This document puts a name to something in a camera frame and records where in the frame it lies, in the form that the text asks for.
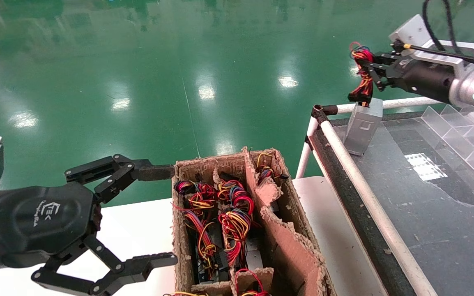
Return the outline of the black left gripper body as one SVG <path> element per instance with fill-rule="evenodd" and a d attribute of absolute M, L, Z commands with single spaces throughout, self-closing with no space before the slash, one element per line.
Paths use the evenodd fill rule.
<path fill-rule="evenodd" d="M 101 219 L 94 193 L 79 183 L 0 191 L 0 268 L 75 260 Z"/>

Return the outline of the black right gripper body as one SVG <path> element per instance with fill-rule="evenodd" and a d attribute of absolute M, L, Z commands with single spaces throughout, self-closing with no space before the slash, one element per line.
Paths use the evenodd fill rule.
<path fill-rule="evenodd" d="M 448 94 L 455 78 L 448 65 L 400 56 L 393 64 L 378 64 L 389 81 L 389 87 L 415 94 Z"/>

